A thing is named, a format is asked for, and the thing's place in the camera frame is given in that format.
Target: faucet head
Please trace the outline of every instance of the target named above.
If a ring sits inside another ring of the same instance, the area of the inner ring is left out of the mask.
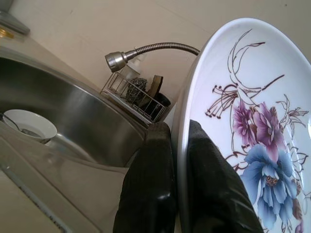
[[[107,64],[111,72],[117,72],[123,67],[125,67],[128,59],[124,52],[112,52],[105,56]]]

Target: faucet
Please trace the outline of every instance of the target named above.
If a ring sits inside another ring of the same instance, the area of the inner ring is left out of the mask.
[[[138,49],[130,50],[128,52],[112,52],[105,56],[107,64],[111,70],[111,72],[117,72],[123,67],[125,67],[126,63],[133,59],[134,57],[146,53],[153,50],[161,50],[161,49],[176,49],[183,50],[194,55],[198,55],[200,51],[192,46],[184,45],[176,42],[164,42],[164,43],[156,43],[151,45],[146,45],[140,47]]]

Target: painted flower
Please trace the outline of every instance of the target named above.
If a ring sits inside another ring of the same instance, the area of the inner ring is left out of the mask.
[[[249,164],[241,175],[248,196],[254,204],[258,197],[258,216],[267,229],[272,229],[277,215],[284,223],[293,215],[293,199],[296,198],[296,183],[290,155],[284,151],[278,160],[272,161],[263,145],[255,145],[245,157]]]
[[[243,100],[240,101],[239,106],[234,108],[234,123],[233,131],[242,137],[244,145],[250,144],[251,146],[257,143],[256,141],[256,126],[249,124],[252,112],[245,108]]]
[[[254,113],[254,123],[257,126],[257,140],[267,147],[272,161],[277,162],[278,148],[285,149],[284,136],[279,127],[276,108],[267,109],[265,103],[260,104],[262,113]]]
[[[300,224],[296,226],[295,233],[303,233],[303,221],[301,221]]]

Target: purple flower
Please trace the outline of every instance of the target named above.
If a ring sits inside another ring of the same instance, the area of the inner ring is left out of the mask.
[[[285,149],[284,137],[279,127],[276,115],[276,108],[272,107],[270,111],[265,103],[260,104],[262,113],[254,113],[254,122],[257,126],[257,140],[267,147],[267,152],[272,161],[276,162],[279,149]]]
[[[296,226],[295,233],[303,233],[303,221],[301,221],[300,224]]]
[[[242,136],[242,142],[244,145],[255,145],[257,143],[256,126],[248,123],[252,113],[245,108],[243,100],[240,101],[239,106],[234,107],[234,112],[233,131]]]

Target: blue flower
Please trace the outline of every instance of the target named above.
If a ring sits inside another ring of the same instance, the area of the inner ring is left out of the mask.
[[[278,152],[277,162],[273,162],[264,146],[256,144],[245,157],[249,164],[241,175],[248,196],[254,204],[258,197],[258,217],[267,229],[272,229],[277,215],[284,223],[293,215],[293,199],[297,190],[290,177],[293,167],[290,155]]]

